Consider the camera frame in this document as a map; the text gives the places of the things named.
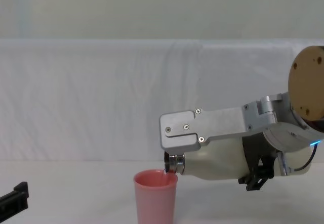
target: pink plastic cup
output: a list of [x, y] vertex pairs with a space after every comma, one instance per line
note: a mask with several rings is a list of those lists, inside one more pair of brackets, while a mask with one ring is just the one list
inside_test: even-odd
[[138, 224], [173, 224], [177, 181], [158, 169], [134, 176]]

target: blue light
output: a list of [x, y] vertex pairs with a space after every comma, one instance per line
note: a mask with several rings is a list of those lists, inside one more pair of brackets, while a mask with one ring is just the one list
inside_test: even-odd
[[313, 142], [312, 144], [310, 144], [310, 146], [314, 146], [314, 145], [316, 145], [316, 144], [318, 144], [318, 143], [320, 143], [321, 141], [317, 141], [317, 142]]

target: wooden disc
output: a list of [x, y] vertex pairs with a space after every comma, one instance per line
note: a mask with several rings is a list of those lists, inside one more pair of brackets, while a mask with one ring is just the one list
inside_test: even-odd
[[324, 48], [310, 46], [295, 58], [288, 91], [294, 110], [306, 120], [324, 117]]

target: black clamp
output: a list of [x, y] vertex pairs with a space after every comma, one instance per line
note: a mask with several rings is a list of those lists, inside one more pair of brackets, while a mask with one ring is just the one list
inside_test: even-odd
[[264, 138], [263, 133], [243, 137], [243, 149], [250, 173], [238, 179], [239, 184], [246, 184], [247, 191], [260, 190], [265, 182], [274, 177], [273, 165], [277, 149]]
[[0, 222], [3, 222], [10, 217], [28, 208], [27, 198], [28, 184], [21, 182], [14, 187], [14, 190], [0, 197]]

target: table surface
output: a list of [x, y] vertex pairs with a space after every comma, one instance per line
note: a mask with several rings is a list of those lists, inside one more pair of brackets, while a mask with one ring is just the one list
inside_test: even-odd
[[[6, 223], [137, 223], [132, 177], [162, 162], [0, 163], [4, 195], [28, 181], [29, 209]], [[261, 191], [237, 180], [180, 176], [175, 223], [324, 223], [324, 164], [301, 176], [275, 177]]]

